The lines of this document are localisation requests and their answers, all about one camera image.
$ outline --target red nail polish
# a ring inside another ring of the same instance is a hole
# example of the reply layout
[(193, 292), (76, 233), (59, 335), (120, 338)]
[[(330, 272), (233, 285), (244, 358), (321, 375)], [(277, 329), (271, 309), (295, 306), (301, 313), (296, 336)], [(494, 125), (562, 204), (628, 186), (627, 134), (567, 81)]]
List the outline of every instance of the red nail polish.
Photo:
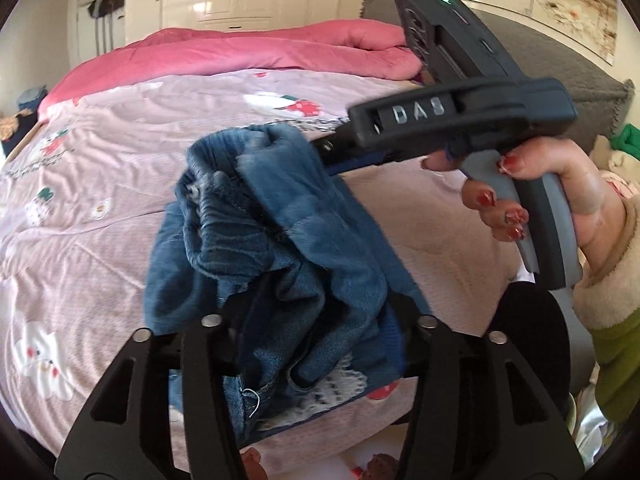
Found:
[(511, 238), (511, 240), (513, 240), (514, 242), (518, 240), (524, 240), (526, 237), (527, 234), (524, 232), (524, 229), (520, 227), (514, 227), (509, 230), (509, 238)]
[(482, 207), (495, 206), (495, 194), (491, 191), (483, 191), (478, 195), (478, 205)]
[(498, 171), (502, 174), (513, 174), (522, 169), (522, 161), (514, 153), (507, 153), (498, 161), (497, 165)]
[(512, 209), (505, 213), (504, 221), (511, 225), (526, 224), (529, 222), (529, 213), (526, 209)]

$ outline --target green fabric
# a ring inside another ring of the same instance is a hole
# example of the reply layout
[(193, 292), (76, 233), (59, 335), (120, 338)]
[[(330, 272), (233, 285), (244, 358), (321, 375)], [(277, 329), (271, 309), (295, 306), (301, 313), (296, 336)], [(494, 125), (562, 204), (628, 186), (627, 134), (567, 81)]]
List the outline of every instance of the green fabric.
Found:
[(611, 147), (640, 160), (640, 130), (632, 124), (628, 124), (620, 134), (611, 138)]
[(640, 399), (640, 308), (622, 323), (592, 330), (600, 375), (596, 400), (607, 420), (621, 424)]

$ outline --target drawer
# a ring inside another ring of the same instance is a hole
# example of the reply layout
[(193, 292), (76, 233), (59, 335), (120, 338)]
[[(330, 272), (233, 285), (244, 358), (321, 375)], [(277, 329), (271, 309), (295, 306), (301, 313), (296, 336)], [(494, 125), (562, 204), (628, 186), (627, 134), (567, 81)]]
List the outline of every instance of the drawer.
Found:
[(210, 22), (200, 22), (199, 27), (203, 30), (218, 30), (220, 32), (249, 32), (252, 30), (270, 30), (271, 20), (260, 18), (254, 20), (211, 20)]

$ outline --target gray handle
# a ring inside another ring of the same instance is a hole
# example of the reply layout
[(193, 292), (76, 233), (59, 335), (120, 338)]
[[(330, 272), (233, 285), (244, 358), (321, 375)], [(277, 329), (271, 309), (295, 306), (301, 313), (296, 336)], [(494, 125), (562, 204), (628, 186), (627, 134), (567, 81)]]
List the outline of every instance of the gray handle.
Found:
[(514, 181), (496, 166), (495, 150), (472, 153), (462, 163), (469, 178), (486, 182), (500, 200), (513, 200), (529, 211), (526, 238), (517, 242), (520, 254), (536, 281), (548, 290), (574, 287), (582, 279), (574, 223), (557, 175), (534, 181)]

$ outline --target black device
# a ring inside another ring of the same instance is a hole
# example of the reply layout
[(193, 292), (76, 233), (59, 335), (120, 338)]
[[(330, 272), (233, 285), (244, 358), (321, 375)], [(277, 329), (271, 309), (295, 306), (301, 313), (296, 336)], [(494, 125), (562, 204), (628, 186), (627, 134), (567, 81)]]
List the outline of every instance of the black device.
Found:
[[(553, 79), (524, 77), (459, 0), (396, 3), (410, 47), (440, 84), (351, 108), (350, 123), (314, 142), (322, 160), (359, 167), (443, 148), (466, 156), (467, 174), (488, 181), (499, 196), (514, 193), (532, 213), (534, 243), (521, 250), (540, 281), (547, 288), (573, 285), (573, 260), (565, 251), (572, 247), (563, 243), (575, 245), (575, 237), (557, 179), (514, 185), (495, 170), (505, 150), (534, 136), (561, 135), (575, 120), (566, 90)], [(562, 224), (567, 219), (570, 231)], [(57, 478), (245, 480), (222, 377), (236, 373), (233, 336), (249, 298), (267, 282), (261, 277), (185, 333), (137, 330), (76, 420), (56, 463)], [(640, 409), (629, 431), (585, 475), (548, 393), (504, 334), (457, 334), (421, 316), (409, 298), (391, 294), (388, 302), (406, 341), (406, 376), (419, 377), (397, 480), (600, 480), (613, 471), (613, 460), (622, 474), (633, 470), (620, 454), (637, 445), (631, 428), (638, 426)], [(170, 369), (181, 369), (184, 378), (191, 475), (172, 461)]]

